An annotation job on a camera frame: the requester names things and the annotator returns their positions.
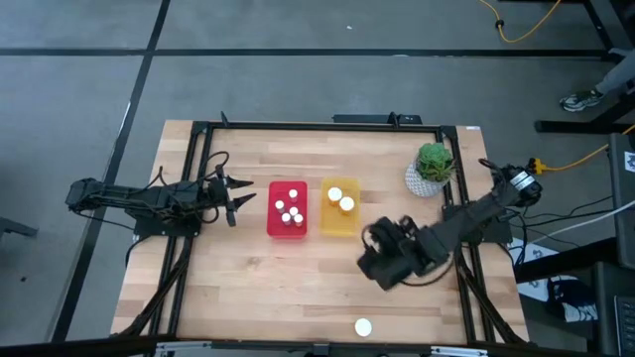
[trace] wooden table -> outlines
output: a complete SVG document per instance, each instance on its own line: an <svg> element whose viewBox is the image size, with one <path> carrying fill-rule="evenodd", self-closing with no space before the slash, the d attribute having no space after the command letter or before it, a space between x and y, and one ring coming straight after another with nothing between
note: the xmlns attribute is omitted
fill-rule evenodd
<svg viewBox="0 0 635 357"><path fill-rule="evenodd" d="M180 179L190 130L191 121L166 122L152 177L163 166L167 182ZM457 127L457 132L469 197L477 199L492 187L489 171L477 162L485 157L481 132L477 127ZM404 184L405 169L418 148L434 140L422 133L215 129L211 151L231 155L225 171L254 181L232 195L257 196L241 207L237 226L228 227L221 212L221 219L203 226L195 238L178 337L464 343L455 269L432 286L398 286L386 293L356 266L363 252L359 238L325 237L318 227L319 184L330 176L358 178L362 224L383 215L396 220L409 214L419 225L440 220L443 195L420 198ZM190 179L195 179L196 165ZM302 242L274 241L266 233L269 182L296 179L309 185L308 235ZM166 241L149 239L132 252L113 332L128 326L154 293ZM494 244L479 249L489 297L516 333L527 338L509 257ZM171 304L167 297L160 331L167 329ZM472 298L482 339L477 307ZM353 328L360 317L373 324L366 338Z"/></svg>

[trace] gray floor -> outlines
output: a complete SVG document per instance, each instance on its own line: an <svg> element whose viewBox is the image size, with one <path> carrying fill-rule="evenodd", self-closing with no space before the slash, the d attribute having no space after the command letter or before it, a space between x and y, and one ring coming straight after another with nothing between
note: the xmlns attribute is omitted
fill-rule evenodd
<svg viewBox="0 0 635 357"><path fill-rule="evenodd" d="M549 9L494 3L511 38ZM624 46L610 8L594 4L613 41ZM145 48L159 5L0 0L0 47ZM187 0L173 1L159 47L599 49L601 42L580 5L562 6L535 37L511 47L499 40L493 15L476 0ZM103 175L140 62L0 58L0 216L40 228L36 239L7 235L0 244L2 345L48 338L84 224L66 211L64 196L75 179ZM539 135L533 121L600 113L605 106L568 114L558 99L594 85L610 68L583 59L156 58L117 182L147 182L164 120L217 119L220 110L230 120L277 121L418 113L426 123L481 126L495 162L524 164L536 156L559 166L606 138ZM540 178L545 194L532 212L566 212L609 195L607 168L599 156ZM106 218L131 222L114 210ZM607 221L560 238L583 244L612 229ZM129 244L128 231L102 228L69 338L108 334ZM529 328L541 345L579 349L581 341L568 334L533 322Z"/></svg>

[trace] person's foot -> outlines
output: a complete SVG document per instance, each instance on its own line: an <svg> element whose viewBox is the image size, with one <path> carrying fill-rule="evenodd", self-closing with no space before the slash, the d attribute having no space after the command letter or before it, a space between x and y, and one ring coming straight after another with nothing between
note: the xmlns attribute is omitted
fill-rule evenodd
<svg viewBox="0 0 635 357"><path fill-rule="evenodd" d="M561 99L560 105L568 112L578 112L599 104L603 97L597 90L586 90Z"/></svg>

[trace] white pot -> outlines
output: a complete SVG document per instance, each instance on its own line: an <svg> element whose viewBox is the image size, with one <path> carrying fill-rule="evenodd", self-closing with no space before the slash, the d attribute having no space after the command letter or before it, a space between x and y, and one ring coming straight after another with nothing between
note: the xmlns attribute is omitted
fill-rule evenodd
<svg viewBox="0 0 635 357"><path fill-rule="evenodd" d="M420 197L432 197L444 189L449 179L445 182L434 182L421 178L417 172L417 165L411 163L406 169L406 187L410 192Z"/></svg>

